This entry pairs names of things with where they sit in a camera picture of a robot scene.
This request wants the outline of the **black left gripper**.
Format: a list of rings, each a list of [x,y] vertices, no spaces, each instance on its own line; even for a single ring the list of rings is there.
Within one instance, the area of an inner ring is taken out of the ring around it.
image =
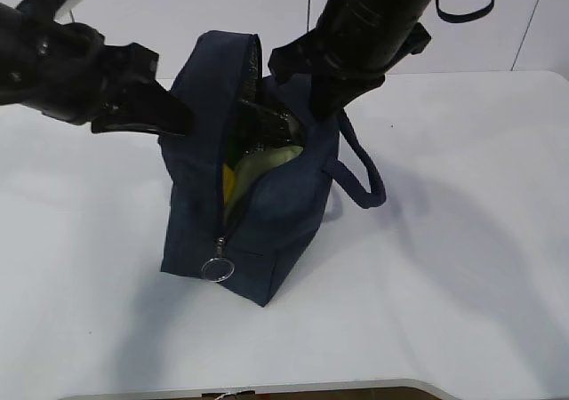
[[[41,59],[40,91],[26,106],[55,120],[82,125],[92,121],[126,86],[128,119],[97,119],[92,133],[137,132],[184,136],[193,112],[156,79],[159,56],[141,44],[105,44],[99,31],[83,23],[60,27],[64,40]]]

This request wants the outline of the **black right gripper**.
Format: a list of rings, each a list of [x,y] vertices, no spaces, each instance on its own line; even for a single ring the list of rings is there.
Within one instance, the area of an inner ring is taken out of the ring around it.
[[[414,13],[330,1],[313,29],[272,51],[268,67],[279,83],[295,74],[314,75],[309,105],[316,119],[325,119],[381,87],[383,74],[430,41]]]

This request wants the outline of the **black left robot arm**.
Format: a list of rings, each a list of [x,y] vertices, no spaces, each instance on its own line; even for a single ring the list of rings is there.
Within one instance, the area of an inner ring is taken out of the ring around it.
[[[59,22],[81,1],[1,6],[2,105],[89,124],[94,133],[189,134],[193,114],[156,80],[156,52],[108,45],[95,28]]]

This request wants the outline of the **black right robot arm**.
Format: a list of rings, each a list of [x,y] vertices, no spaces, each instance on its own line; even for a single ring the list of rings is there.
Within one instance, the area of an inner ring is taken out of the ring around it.
[[[317,24],[276,48],[268,67],[279,84],[310,80],[313,114],[324,118],[382,86],[386,73],[430,36],[419,23],[431,0],[327,0]]]

